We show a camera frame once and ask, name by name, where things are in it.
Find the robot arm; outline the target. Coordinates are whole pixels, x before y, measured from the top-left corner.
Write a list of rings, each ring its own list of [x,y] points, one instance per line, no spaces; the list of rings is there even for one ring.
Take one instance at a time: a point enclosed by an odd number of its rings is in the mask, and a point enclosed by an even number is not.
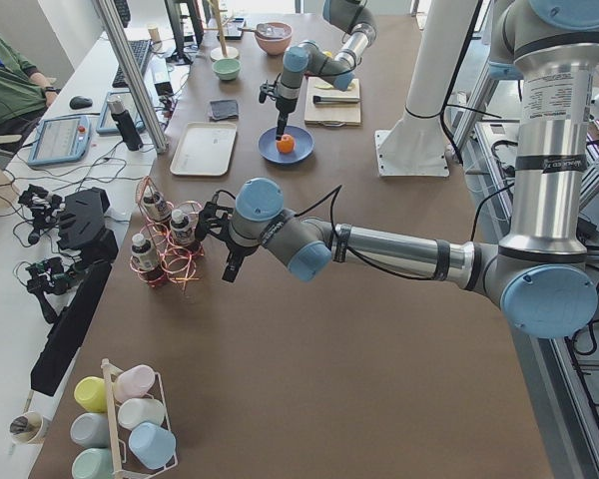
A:
[[[443,110],[472,35],[481,1],[432,1],[403,117],[376,140],[382,175],[433,176],[434,120]],[[586,157],[593,71],[599,64],[599,1],[495,1],[490,74],[521,76],[513,211],[498,245],[420,239],[335,225],[332,209],[340,187],[301,213],[284,208],[272,180],[244,183],[235,206],[218,205],[219,191],[199,212],[196,240],[207,235],[229,250],[223,280],[234,281],[245,257],[259,246],[300,280],[312,280],[330,262],[348,256],[410,280],[450,280],[499,306],[507,321],[539,338],[572,336],[598,307],[598,291],[584,272],[587,248],[576,229]],[[285,132],[305,75],[345,90],[378,27],[365,1],[325,1],[323,19],[349,35],[328,57],[313,40],[284,53],[283,70],[260,86],[260,103],[272,98],[279,111],[272,128]],[[331,194],[330,221],[301,220]]]
[[[363,52],[376,39],[376,23],[363,1],[326,1],[322,17],[348,36],[333,56],[326,55],[313,40],[305,40],[284,52],[283,69],[276,80],[260,86],[259,100],[275,100],[279,112],[276,138],[285,133],[288,118],[297,107],[302,80],[306,74],[323,79],[344,91],[354,78]]]

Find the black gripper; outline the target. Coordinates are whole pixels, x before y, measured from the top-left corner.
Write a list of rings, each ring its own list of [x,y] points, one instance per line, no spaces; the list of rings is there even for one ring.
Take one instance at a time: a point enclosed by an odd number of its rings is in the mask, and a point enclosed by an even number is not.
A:
[[[277,141],[280,140],[285,133],[289,115],[296,110],[297,103],[298,97],[287,98],[283,95],[276,95],[276,108],[279,111],[276,129]]]
[[[203,241],[207,236],[212,236],[225,244],[234,243],[229,231],[233,212],[233,208],[221,206],[216,200],[206,202],[198,213],[195,239]]]

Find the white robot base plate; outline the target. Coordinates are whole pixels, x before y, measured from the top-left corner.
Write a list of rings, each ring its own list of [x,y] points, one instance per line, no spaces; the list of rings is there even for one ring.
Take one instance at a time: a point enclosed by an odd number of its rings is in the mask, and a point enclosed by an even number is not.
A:
[[[375,155],[381,177],[449,176],[446,142],[441,130],[374,132]]]

